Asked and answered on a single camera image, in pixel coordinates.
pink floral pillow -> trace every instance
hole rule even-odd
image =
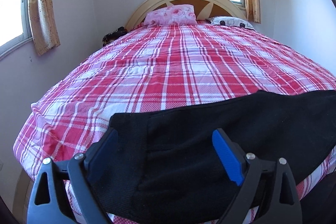
[[[189,4],[173,5],[149,12],[144,25],[196,25],[194,7]]]

blue rubber pad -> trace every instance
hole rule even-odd
[[[241,186],[245,179],[242,173],[241,162],[235,157],[235,154],[232,152],[218,130],[215,130],[212,133],[212,145],[215,148],[230,180],[236,182],[238,186]]]

black and white pillow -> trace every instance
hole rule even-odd
[[[236,26],[236,27],[254,30],[251,23],[247,22],[246,20],[237,18],[237,17],[221,17],[221,16],[210,17],[210,18],[207,18],[207,21],[211,25]]]

silver rivet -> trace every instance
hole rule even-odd
[[[280,164],[285,165],[287,163],[287,160],[285,158],[280,158],[279,162],[280,162]]]
[[[84,154],[83,153],[77,153],[75,156],[74,156],[75,160],[81,160],[82,158],[84,158]]]
[[[49,164],[49,163],[51,163],[51,158],[45,158],[43,160],[43,164]]]
[[[246,158],[247,158],[248,160],[254,160],[254,159],[255,159],[255,154],[253,154],[253,153],[247,153],[247,154],[246,154]]]

bed sheet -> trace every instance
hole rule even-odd
[[[258,32],[206,23],[140,26],[92,54],[38,102],[13,150],[35,180],[42,160],[85,152],[116,112],[148,112],[204,104],[257,90],[296,95],[336,89],[328,70]],[[297,185],[303,198],[333,172],[336,148]],[[80,214],[71,184],[71,206]],[[245,224],[256,213],[251,209]],[[110,215],[114,223],[132,223]]]

